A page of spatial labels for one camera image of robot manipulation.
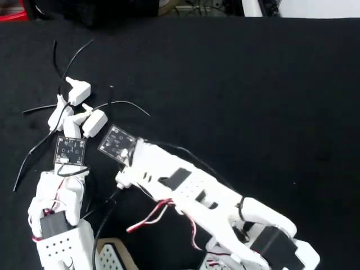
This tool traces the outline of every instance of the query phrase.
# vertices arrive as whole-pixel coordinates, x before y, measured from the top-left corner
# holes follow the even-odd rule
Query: white 3d-printed part
[[[124,270],[112,245],[105,245],[99,255],[102,270]]]

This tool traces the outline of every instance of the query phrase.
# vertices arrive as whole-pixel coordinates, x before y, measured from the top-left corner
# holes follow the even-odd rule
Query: black wire
[[[41,106],[41,107],[36,107],[36,108],[32,108],[32,109],[28,109],[25,111],[22,111],[23,114],[30,114],[30,113],[34,113],[36,111],[41,111],[43,109],[50,109],[50,108],[56,108],[57,104],[51,104],[51,105],[45,105],[45,106]]]
[[[217,255],[217,256],[231,256],[231,254],[229,254],[229,253],[216,253],[216,252],[211,252],[211,251],[206,251],[206,253]]]
[[[261,10],[261,13],[263,15],[263,17],[267,17],[267,12],[266,12],[266,8],[265,8],[265,4],[264,4],[264,0],[258,0],[259,3],[259,7]]]
[[[217,173],[216,170],[214,170],[209,164],[207,164],[206,162],[202,161],[200,158],[198,158],[195,154],[193,154],[190,150],[181,147],[181,146],[177,146],[177,145],[173,145],[172,143],[167,143],[167,142],[157,142],[157,141],[149,141],[149,140],[145,140],[145,142],[148,143],[152,143],[153,145],[158,145],[158,146],[168,146],[177,150],[181,150],[186,152],[188,155],[190,155],[193,159],[195,159],[197,162],[199,162],[201,165],[203,165],[204,167],[206,167],[209,171],[212,172],[213,176],[218,179],[220,182],[222,182],[224,185],[226,185],[228,188],[233,190],[232,185],[225,180],[223,177],[221,177],[221,175],[219,173]]]
[[[61,92],[61,86],[62,86],[62,83],[64,82],[64,79],[66,78],[67,74],[68,74],[68,71],[70,69],[70,67],[72,66],[74,60],[76,59],[76,57],[82,52],[82,50],[84,50],[87,46],[89,46],[94,40],[90,40],[88,43],[86,43],[85,45],[83,45],[76,53],[75,55],[73,56],[73,58],[70,60],[70,62],[68,63],[64,73],[62,74],[61,76],[61,73],[60,73],[60,69],[59,67],[57,66],[57,63],[56,63],[56,48],[57,48],[57,41],[54,40],[54,44],[53,44],[53,51],[52,51],[52,63],[53,63],[53,66],[56,70],[56,73],[58,73],[59,77],[61,78],[60,79],[60,84],[57,88],[57,94],[60,95],[60,92]],[[41,111],[43,109],[49,109],[49,108],[53,108],[53,107],[56,107],[56,104],[54,105],[46,105],[46,106],[40,106],[40,107],[36,107],[36,108],[33,108],[33,109],[29,109],[29,110],[25,110],[23,111],[22,113],[23,114],[29,114],[29,113],[33,113],[35,111]]]
[[[192,11],[189,11],[188,13],[186,13],[185,16],[188,16],[189,14],[194,13],[195,10],[198,10],[200,16],[202,16],[200,6],[199,6],[199,7],[195,6],[195,3],[191,2],[190,0],[186,0],[185,3],[187,3],[187,4],[189,4],[189,5],[192,6]]]
[[[95,107],[94,109],[92,109],[92,111],[95,111],[97,109],[100,109],[102,107],[105,107],[105,106],[109,106],[109,104],[116,104],[116,103],[126,103],[126,104],[130,104],[136,108],[138,108],[139,110],[141,110],[144,114],[146,114],[147,116],[150,116],[150,114],[145,111],[143,108],[141,108],[140,106],[136,105],[135,103],[132,103],[130,101],[126,101],[126,100],[116,100],[116,101],[113,101],[113,102],[108,102],[108,103],[105,103],[105,104],[102,104],[102,105],[99,105],[97,107]]]
[[[56,48],[57,48],[57,41],[54,40],[53,47],[52,47],[52,65],[54,66],[57,75],[61,78],[62,73],[61,73],[59,67],[57,66],[57,62],[56,62]]]
[[[57,94],[58,94],[58,95],[60,95],[60,93],[61,93],[61,85],[62,85],[62,83],[64,82],[64,80],[65,80],[65,78],[66,78],[66,76],[67,76],[67,74],[68,74],[68,71],[69,71],[71,65],[73,64],[74,60],[75,60],[76,57],[82,52],[82,50],[84,50],[84,49],[85,49],[86,47],[88,47],[91,43],[93,43],[93,41],[94,41],[93,39],[90,40],[90,41],[87,42],[85,45],[83,45],[80,49],[78,49],[78,51],[74,54],[73,58],[72,58],[72,59],[70,60],[70,62],[68,63],[68,65],[67,65],[64,73],[62,74],[62,77],[61,77],[61,79],[60,79],[59,86],[58,86],[58,88],[57,88]]]
[[[84,172],[87,172],[88,170],[90,170],[90,167],[86,167],[84,169],[81,169],[77,172],[73,172],[73,173],[60,173],[60,171],[63,169],[63,167],[65,166],[65,164],[62,164],[62,166],[58,169],[57,171],[57,175],[58,176],[61,176],[61,177],[70,177],[70,176],[77,176],[78,174],[81,174],[81,173],[84,173]]]
[[[208,2],[208,0],[205,0],[204,3],[202,4],[202,8],[204,9],[205,15],[208,15],[208,11],[206,10],[206,3]]]
[[[109,197],[109,200],[113,200],[113,198],[120,192],[120,189],[116,189],[114,191],[114,193]],[[107,220],[110,218],[110,215],[111,213],[115,210],[115,206],[116,206],[116,200],[114,200],[114,205],[109,209],[109,211],[106,213],[106,215],[104,216],[100,226],[99,226],[99,229],[97,230],[97,233],[95,235],[95,238],[94,238],[94,245],[92,247],[92,268],[93,270],[96,270],[96,262],[95,262],[95,254],[96,254],[96,247],[97,247],[97,243],[99,241],[99,238],[100,238],[100,234],[107,222]]]
[[[12,189],[12,192],[16,192],[17,188],[18,188],[18,185],[19,185],[19,180],[20,180],[20,177],[21,177],[21,172],[23,171],[23,168],[24,168],[24,165],[27,161],[27,159],[29,158],[29,156],[37,149],[39,148],[44,142],[46,142],[47,139],[49,139],[55,132],[56,132],[56,129],[57,127],[59,126],[59,123],[60,123],[60,120],[62,118],[62,114],[64,113],[65,109],[70,105],[70,103],[67,103],[64,108],[62,109],[61,113],[60,113],[60,116],[58,118],[58,121],[56,123],[56,126],[55,128],[50,131],[49,134],[46,135],[46,137],[44,139],[42,139],[41,141],[39,141],[33,148],[31,148],[31,150],[27,153],[24,161],[21,163],[21,167],[20,167],[20,170],[19,172],[17,173],[17,177],[16,177],[16,181],[15,181],[15,184],[13,186],[13,189]]]
[[[103,206],[105,206],[109,201],[112,201],[113,198],[118,194],[118,191],[120,191],[118,188],[114,191],[114,193],[107,199],[105,200],[102,204],[98,205],[96,208],[94,208],[93,210],[91,210],[90,212],[86,213],[82,219],[85,219],[87,217],[89,217],[90,215],[92,215],[93,213],[95,213],[96,211],[100,210]]]
[[[202,16],[202,15],[203,15],[203,13],[201,12],[201,4],[200,4],[200,0],[198,1],[198,3],[199,3],[199,5],[198,5],[198,7],[199,7],[199,14],[200,14],[200,16]]]
[[[180,16],[180,12],[179,12],[178,8],[177,8],[177,7],[174,7],[174,9],[175,9],[175,11],[176,11],[176,14],[177,14],[178,16]]]

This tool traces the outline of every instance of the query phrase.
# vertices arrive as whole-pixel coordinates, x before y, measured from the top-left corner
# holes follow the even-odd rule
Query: white connector
[[[49,120],[47,121],[47,124],[50,127],[50,130],[53,131],[57,125],[56,130],[57,131],[62,131],[63,129],[63,123],[64,123],[64,119],[66,119],[67,117],[69,117],[70,115],[74,114],[74,110],[71,107],[67,107],[65,108],[64,112],[61,115],[62,110],[64,109],[64,107],[66,106],[66,101],[64,100],[63,96],[58,94],[57,95],[57,106],[55,111],[51,114]]]
[[[67,138],[81,138],[80,125],[91,115],[90,111],[81,112],[64,120],[64,135]]]
[[[101,110],[95,110],[83,125],[84,137],[94,137],[106,124],[107,116]]]
[[[73,87],[69,92],[69,102],[73,106],[78,106],[91,94],[91,85],[84,81],[74,80],[66,77],[65,80]]]
[[[131,186],[130,177],[128,170],[131,170],[130,167],[125,167],[123,171],[119,171],[115,177],[116,187],[123,190],[124,188],[129,188]]]

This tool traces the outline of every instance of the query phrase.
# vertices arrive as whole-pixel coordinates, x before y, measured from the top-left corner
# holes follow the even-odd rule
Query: red wire
[[[161,206],[163,206],[164,204],[170,204],[171,202],[172,202],[172,199],[166,199],[166,200],[160,201],[160,202],[155,206],[155,208],[150,212],[150,214],[149,214],[144,220],[138,222],[138,224],[137,224],[136,226],[134,226],[134,225],[133,225],[133,226],[130,226],[126,231],[127,231],[128,233],[131,233],[131,232],[133,232],[133,231],[135,231],[135,230],[137,230],[137,229],[139,229],[139,228],[147,225],[147,224],[145,224],[145,223],[148,221],[149,218],[152,217],[152,215],[154,215],[154,214],[156,213],[157,210],[159,210],[159,208],[160,208]]]

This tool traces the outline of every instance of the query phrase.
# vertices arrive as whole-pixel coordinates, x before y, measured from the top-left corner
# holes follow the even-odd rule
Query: black background object
[[[50,18],[65,18],[86,26],[121,17],[157,16],[159,0],[29,0]]]
[[[12,186],[29,149],[48,133],[58,64],[95,38],[70,69],[92,84],[89,105],[115,100],[116,124],[134,136],[181,145],[213,166],[241,194],[257,198],[298,227],[319,252],[319,269],[356,268],[360,190],[360,20],[158,18],[89,31],[67,22],[0,24],[3,269],[38,270],[27,209],[41,171],[53,168],[56,139]],[[98,151],[108,126],[87,141],[99,194],[115,188],[116,161]],[[189,221],[169,209],[163,219],[127,234],[155,204],[135,188],[118,196],[103,237],[120,237],[140,269],[196,268]],[[105,210],[89,218],[98,228]],[[199,230],[196,241],[205,244]]]

